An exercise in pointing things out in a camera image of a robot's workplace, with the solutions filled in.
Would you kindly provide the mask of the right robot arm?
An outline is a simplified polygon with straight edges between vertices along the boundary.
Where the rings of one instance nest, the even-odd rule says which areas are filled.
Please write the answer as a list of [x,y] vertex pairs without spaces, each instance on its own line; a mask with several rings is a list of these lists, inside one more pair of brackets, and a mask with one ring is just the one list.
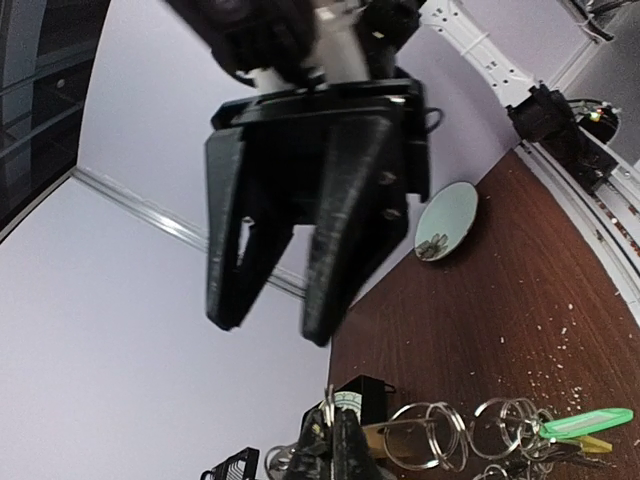
[[602,142],[572,102],[510,61],[457,1],[196,1],[179,12],[253,97],[223,104],[205,145],[206,314],[241,325],[297,226],[310,239],[301,330],[327,344],[427,200],[426,90],[397,53],[427,25],[494,90],[515,130],[565,162]]

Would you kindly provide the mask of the large keyring with red handle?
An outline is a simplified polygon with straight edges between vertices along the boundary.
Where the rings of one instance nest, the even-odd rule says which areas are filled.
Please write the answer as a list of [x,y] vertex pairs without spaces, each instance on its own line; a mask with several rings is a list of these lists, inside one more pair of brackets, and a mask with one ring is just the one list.
[[[310,411],[321,409],[331,430],[340,409],[334,393],[327,387],[323,400]],[[597,434],[633,418],[627,408],[555,418],[520,397],[486,400],[469,417],[444,401],[414,402],[383,422],[358,422],[382,479],[392,478],[392,466],[409,473],[461,474],[472,465],[479,467],[475,479],[546,479],[558,464],[606,467],[602,457],[612,448]],[[268,478],[284,479],[297,441],[269,450],[264,461]]]

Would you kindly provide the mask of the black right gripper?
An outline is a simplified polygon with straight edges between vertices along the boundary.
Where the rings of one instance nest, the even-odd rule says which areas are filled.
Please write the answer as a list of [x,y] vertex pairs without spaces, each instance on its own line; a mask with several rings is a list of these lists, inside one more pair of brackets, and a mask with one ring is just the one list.
[[223,103],[206,142],[206,313],[239,327],[298,226],[315,227],[302,335],[325,346],[429,194],[426,92],[411,78]]

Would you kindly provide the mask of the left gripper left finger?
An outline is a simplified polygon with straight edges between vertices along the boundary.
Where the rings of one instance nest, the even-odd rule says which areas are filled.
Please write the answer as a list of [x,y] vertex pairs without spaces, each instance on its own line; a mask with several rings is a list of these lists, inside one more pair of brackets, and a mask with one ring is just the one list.
[[332,454],[332,430],[324,412],[314,409],[306,417],[284,479],[329,480]]

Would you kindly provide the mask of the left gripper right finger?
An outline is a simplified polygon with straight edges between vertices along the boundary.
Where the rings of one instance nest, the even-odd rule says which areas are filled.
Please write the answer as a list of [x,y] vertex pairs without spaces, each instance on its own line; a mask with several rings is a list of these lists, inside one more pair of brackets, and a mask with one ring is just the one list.
[[338,409],[334,415],[332,478],[337,480],[382,479],[353,410]]

